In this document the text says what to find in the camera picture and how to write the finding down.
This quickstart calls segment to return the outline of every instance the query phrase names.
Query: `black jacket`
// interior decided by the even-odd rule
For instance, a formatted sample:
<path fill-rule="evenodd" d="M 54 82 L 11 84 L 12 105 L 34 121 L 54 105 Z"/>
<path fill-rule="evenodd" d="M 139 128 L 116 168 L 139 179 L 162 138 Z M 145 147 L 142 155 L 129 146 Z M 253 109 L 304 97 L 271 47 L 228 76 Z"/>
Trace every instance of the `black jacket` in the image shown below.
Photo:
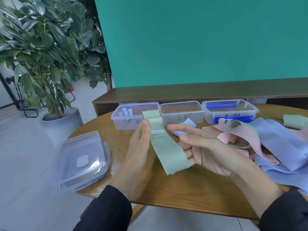
<path fill-rule="evenodd" d="M 125 231 L 132 214 L 128 199 L 108 185 L 89 204 L 73 231 Z M 259 228 L 261 231 L 307 231 L 308 202 L 297 190 L 284 193 L 264 212 Z"/>

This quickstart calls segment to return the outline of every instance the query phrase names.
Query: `teal panel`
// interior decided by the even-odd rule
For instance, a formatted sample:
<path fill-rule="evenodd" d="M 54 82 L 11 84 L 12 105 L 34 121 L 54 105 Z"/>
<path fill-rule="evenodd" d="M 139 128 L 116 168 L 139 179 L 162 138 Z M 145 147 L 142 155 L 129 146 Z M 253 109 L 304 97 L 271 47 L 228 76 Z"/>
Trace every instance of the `teal panel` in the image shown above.
<path fill-rule="evenodd" d="M 116 87 L 308 77 L 308 0 L 96 0 Z"/>

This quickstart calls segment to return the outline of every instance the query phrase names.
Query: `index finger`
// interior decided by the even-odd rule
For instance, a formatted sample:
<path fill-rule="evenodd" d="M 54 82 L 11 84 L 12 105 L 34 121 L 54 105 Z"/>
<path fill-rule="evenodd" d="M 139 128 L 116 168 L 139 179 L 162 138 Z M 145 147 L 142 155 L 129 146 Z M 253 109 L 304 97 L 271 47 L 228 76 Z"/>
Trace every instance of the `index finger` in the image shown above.
<path fill-rule="evenodd" d="M 170 131 L 182 131 L 190 135 L 199 135 L 205 138 L 213 138 L 213 135 L 205 130 L 185 124 L 171 124 L 167 126 Z"/>

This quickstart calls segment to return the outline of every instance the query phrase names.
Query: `tabletop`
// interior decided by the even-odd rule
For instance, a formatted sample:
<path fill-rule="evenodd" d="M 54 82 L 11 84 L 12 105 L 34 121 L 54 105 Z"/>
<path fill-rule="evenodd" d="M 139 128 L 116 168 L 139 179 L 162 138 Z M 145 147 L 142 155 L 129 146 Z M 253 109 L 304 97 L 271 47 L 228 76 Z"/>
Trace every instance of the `tabletop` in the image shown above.
<path fill-rule="evenodd" d="M 308 116 L 308 110 L 255 104 L 260 112 L 256 118 L 273 119 L 283 124 L 284 114 Z M 97 198 L 110 179 L 125 160 L 129 140 L 134 131 L 118 131 L 110 119 L 111 112 L 99 116 L 78 128 L 71 136 L 75 137 L 92 131 L 98 131 L 102 140 L 107 141 L 112 157 L 106 175 L 96 183 L 77 191 L 78 194 Z M 208 126 L 204 120 L 198 128 Z M 178 142 L 179 138 L 167 131 Z M 280 185 L 284 190 L 288 186 Z M 144 170 L 135 182 L 129 200 L 132 203 L 189 210 L 216 215 L 257 219 L 257 215 L 236 184 L 228 177 L 214 174 L 194 165 L 174 175 L 166 175 L 152 146 Z"/>

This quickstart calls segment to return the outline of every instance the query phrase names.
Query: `plastic container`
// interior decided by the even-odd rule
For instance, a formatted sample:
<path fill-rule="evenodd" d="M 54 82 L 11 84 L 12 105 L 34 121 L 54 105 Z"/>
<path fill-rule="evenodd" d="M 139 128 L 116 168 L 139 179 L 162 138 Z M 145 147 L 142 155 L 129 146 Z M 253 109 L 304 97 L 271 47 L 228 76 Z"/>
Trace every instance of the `plastic container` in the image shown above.
<path fill-rule="evenodd" d="M 102 178 L 108 170 L 110 150 L 98 131 L 68 139 L 57 146 L 49 184 L 59 193 L 75 192 Z"/>
<path fill-rule="evenodd" d="M 218 124 L 220 118 L 251 122 L 259 112 L 255 106 L 244 100 L 203 101 L 202 106 L 205 119 L 210 125 Z"/>
<path fill-rule="evenodd" d="M 122 109 L 132 109 L 133 115 L 120 116 L 119 113 Z M 159 109 L 158 102 L 150 103 L 135 103 L 135 104 L 121 104 L 111 115 L 117 130 L 135 130 L 140 122 L 143 120 L 142 112 L 147 110 Z"/>
<path fill-rule="evenodd" d="M 204 109 L 198 101 L 166 103 L 160 105 L 164 126 L 180 124 L 190 118 L 194 123 L 202 123 Z"/>

